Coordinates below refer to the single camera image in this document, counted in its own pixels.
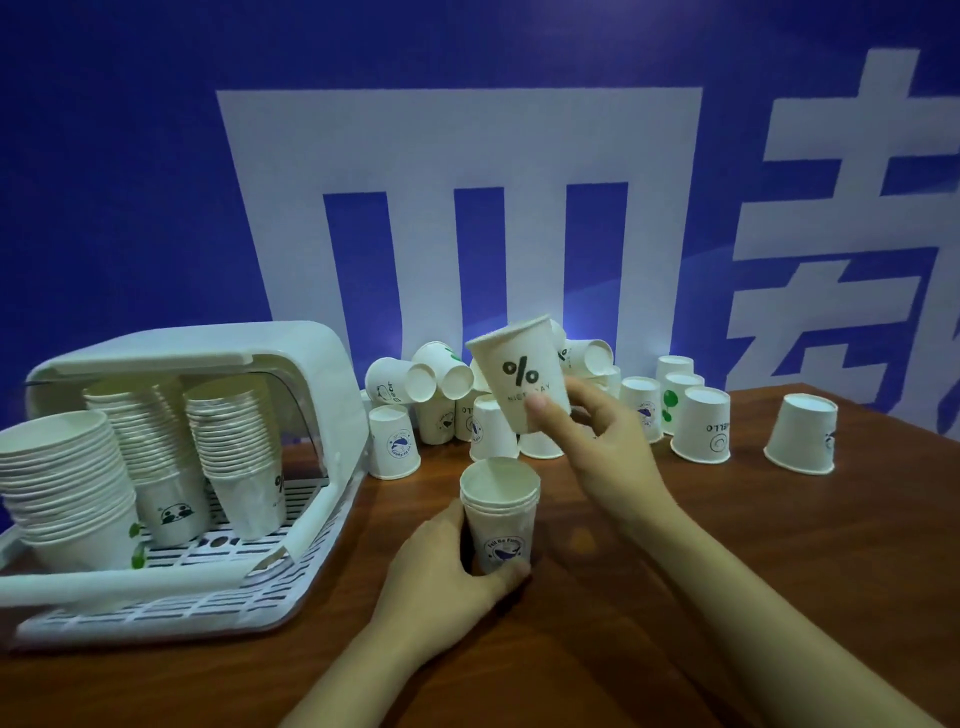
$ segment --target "wooden table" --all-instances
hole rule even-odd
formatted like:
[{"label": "wooden table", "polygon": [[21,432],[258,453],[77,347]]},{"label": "wooden table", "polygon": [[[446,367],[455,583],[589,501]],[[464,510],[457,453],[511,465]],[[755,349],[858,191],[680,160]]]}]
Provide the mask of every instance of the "wooden table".
[{"label": "wooden table", "polygon": [[[960,726],[960,444],[840,400],[837,469],[761,452],[787,391],[733,394],[732,460],[655,446],[680,504],[802,612],[946,725]],[[298,617],[245,640],[0,659],[0,724],[271,725],[363,626],[391,558],[458,492],[468,447],[369,478]],[[691,620],[579,492],[543,478],[534,578],[414,678],[388,725],[718,725],[749,705]]]}]

